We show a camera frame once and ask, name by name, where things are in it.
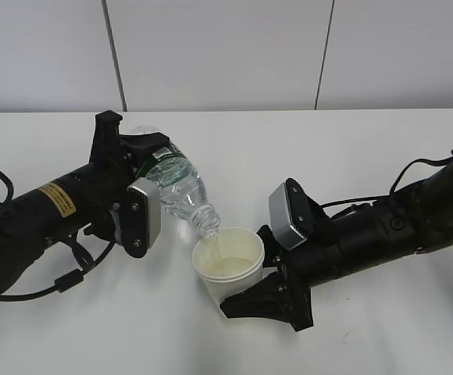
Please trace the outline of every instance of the table surface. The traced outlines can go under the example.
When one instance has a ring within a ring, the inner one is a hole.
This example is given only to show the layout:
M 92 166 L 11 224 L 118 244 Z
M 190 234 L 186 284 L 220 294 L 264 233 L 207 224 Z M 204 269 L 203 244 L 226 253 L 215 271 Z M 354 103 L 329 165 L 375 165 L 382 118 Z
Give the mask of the table surface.
M 157 127 L 201 172 L 224 226 L 268 223 L 268 197 L 293 177 L 317 202 L 385 194 L 411 160 L 453 148 L 453 110 L 129 112 L 121 133 Z M 0 114 L 0 169 L 18 194 L 86 163 L 94 113 Z M 405 182 L 429 176 L 416 166 Z M 5 189 L 0 185 L 0 198 Z M 312 289 L 315 326 L 227 320 L 191 265 L 197 237 L 162 215 L 150 252 L 120 247 L 81 285 L 0 302 L 0 375 L 453 373 L 453 248 Z M 102 247 L 83 238 L 89 249 Z M 56 245 L 9 291 L 51 285 L 76 267 Z

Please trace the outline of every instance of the white paper cup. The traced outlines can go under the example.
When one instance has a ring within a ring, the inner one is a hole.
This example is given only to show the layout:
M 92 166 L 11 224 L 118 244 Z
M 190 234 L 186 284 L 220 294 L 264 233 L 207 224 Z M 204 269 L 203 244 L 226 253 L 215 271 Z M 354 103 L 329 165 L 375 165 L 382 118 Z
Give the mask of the white paper cup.
M 216 261 L 211 240 L 202 238 L 194 248 L 192 262 L 212 299 L 219 305 L 225 298 L 244 291 L 262 279 L 265 249 L 261 238 L 244 228 L 223 228 L 218 232 L 219 255 L 225 258 L 243 258 L 252 265 L 241 272 L 226 277 L 210 274 Z

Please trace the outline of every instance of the green bottle label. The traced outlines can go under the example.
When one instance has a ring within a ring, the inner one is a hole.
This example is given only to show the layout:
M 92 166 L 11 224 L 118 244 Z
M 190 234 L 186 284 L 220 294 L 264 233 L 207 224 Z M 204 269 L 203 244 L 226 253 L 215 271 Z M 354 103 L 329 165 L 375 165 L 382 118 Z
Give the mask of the green bottle label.
M 173 143 L 169 143 L 167 147 L 162 147 L 152 155 L 150 155 L 141 165 L 137 173 L 137 177 L 146 177 L 148 172 L 161 161 L 171 158 L 187 158 L 183 152 Z

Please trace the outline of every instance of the cup rim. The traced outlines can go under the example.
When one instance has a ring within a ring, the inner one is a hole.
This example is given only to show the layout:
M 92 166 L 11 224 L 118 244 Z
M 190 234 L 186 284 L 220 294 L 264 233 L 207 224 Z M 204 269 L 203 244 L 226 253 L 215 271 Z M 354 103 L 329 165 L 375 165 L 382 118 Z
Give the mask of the cup rim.
M 203 274 L 202 272 L 200 272 L 199 270 L 197 270 L 197 267 L 195 266 L 195 252 L 197 251 L 197 247 L 198 247 L 198 244 L 199 242 L 202 241 L 202 238 L 197 242 L 197 244 L 195 244 L 194 246 L 194 251 L 192 252 L 192 265 L 194 266 L 194 270 L 196 273 L 198 273 L 198 275 L 204 279 L 204 280 L 207 280 L 207 281 L 210 281 L 210 282 L 213 282 L 213 283 L 217 283 L 217 284 L 223 284 L 223 283 L 231 283 L 233 281 L 238 281 L 240 279 L 243 279 L 247 276 L 250 276 L 252 275 L 259 267 L 260 265 L 263 263 L 263 260 L 265 260 L 265 245 L 263 244 L 263 241 L 262 239 L 258 236 L 258 234 L 250 229 L 247 229 L 247 228 L 242 228 L 242 227 L 224 227 L 224 228 L 220 228 L 219 230 L 226 230 L 226 229 L 240 229 L 240 230 L 245 230 L 251 234 L 254 234 L 256 236 L 256 238 L 258 239 L 260 245 L 261 245 L 261 255 L 259 256 L 258 260 L 256 260 L 256 262 L 254 262 L 252 264 L 252 266 L 250 266 L 249 268 L 247 268 L 246 270 L 242 271 L 241 273 L 237 273 L 233 276 L 209 276 L 209 275 L 206 275 L 206 274 Z

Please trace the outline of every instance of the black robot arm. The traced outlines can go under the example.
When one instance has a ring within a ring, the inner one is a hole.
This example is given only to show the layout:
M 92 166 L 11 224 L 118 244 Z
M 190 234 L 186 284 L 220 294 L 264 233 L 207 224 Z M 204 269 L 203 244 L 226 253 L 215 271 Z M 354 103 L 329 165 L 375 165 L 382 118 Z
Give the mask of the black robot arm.
M 121 120 L 112 111 L 98 114 L 89 163 L 20 197 L 12 199 L 12 183 L 0 172 L 9 190 L 0 202 L 0 294 L 57 242 L 71 247 L 80 265 L 43 291 L 0 295 L 0 301 L 34 299 L 71 288 L 116 242 L 135 258 L 152 246 L 160 231 L 159 189 L 137 178 L 137 172 L 146 158 L 169 144 L 169 138 L 160 133 L 119 135 Z M 83 227 L 85 234 L 109 243 L 98 259 L 77 241 Z
M 432 177 L 396 191 L 414 163 L 445 166 Z M 328 217 L 324 208 L 351 205 Z M 290 323 L 296 330 L 313 326 L 310 287 L 399 259 L 453 245 L 452 157 L 417 159 L 402 170 L 388 195 L 319 205 L 292 179 L 269 199 L 271 230 L 258 234 L 266 250 L 268 277 L 237 295 L 221 309 L 227 317 L 255 316 Z

